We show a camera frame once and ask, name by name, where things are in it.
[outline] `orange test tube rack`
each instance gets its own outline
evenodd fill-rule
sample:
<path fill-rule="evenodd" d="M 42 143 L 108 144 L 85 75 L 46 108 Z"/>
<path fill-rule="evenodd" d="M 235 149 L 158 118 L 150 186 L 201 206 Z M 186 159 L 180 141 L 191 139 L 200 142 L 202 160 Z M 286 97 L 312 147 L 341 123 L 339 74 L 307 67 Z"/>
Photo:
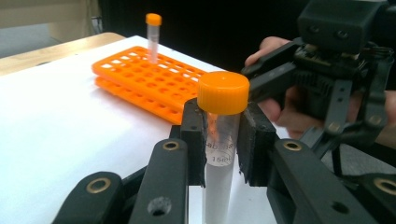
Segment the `orange test tube rack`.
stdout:
<path fill-rule="evenodd" d="M 181 124 L 184 104 L 197 96 L 198 79 L 206 73 L 161 54 L 150 63 L 142 47 L 104 58 L 92 71 L 98 87 L 174 124 Z"/>

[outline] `gray floor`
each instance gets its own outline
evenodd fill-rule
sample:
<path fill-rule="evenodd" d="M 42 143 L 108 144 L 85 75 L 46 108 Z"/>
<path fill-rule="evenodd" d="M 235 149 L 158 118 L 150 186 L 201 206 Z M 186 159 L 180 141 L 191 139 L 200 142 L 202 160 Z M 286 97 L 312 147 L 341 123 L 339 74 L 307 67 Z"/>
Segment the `gray floor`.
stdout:
<path fill-rule="evenodd" d="M 50 37 L 47 24 L 0 29 L 0 58 L 60 44 Z"/>

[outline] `centrifuge tube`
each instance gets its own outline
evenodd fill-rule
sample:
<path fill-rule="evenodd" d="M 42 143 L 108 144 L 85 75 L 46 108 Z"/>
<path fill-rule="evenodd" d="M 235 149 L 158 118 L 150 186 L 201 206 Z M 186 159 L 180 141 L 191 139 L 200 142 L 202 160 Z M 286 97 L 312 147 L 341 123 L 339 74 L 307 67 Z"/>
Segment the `centrifuge tube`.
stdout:
<path fill-rule="evenodd" d="M 162 17 L 158 14 L 149 13 L 146 15 L 146 24 L 148 25 L 148 60 L 151 63 L 157 63 L 161 22 Z"/>
<path fill-rule="evenodd" d="M 240 114 L 248 106 L 248 79 L 212 72 L 198 80 L 198 106 L 205 111 L 203 224 L 226 222 Z"/>

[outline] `orange screw cap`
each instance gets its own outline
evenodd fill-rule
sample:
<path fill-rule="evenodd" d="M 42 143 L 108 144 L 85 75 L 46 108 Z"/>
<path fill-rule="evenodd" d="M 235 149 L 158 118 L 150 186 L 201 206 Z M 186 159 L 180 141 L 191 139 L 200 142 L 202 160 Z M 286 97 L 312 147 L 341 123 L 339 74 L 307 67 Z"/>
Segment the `orange screw cap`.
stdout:
<path fill-rule="evenodd" d="M 162 17 L 155 13 L 148 13 L 146 15 L 146 23 L 152 26 L 159 26 L 162 23 Z"/>
<path fill-rule="evenodd" d="M 198 106 L 206 112 L 233 115 L 248 106 L 248 79 L 226 71 L 206 73 L 198 80 Z"/>

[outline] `white table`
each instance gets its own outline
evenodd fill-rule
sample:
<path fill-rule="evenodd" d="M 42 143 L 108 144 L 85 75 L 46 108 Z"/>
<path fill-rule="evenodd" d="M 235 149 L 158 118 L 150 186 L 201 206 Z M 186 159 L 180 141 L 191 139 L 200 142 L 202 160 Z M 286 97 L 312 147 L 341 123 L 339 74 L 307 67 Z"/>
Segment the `white table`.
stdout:
<path fill-rule="evenodd" d="M 171 123 L 93 83 L 91 65 L 147 39 L 133 36 L 0 77 L 0 223 L 51 223 L 77 182 L 109 171 L 121 178 L 146 166 Z M 204 71 L 221 70 L 160 46 Z M 286 133 L 279 129 L 278 135 Z M 189 220 L 200 224 L 202 189 L 190 187 Z M 266 188 L 251 188 L 234 166 L 228 223 L 276 223 Z"/>

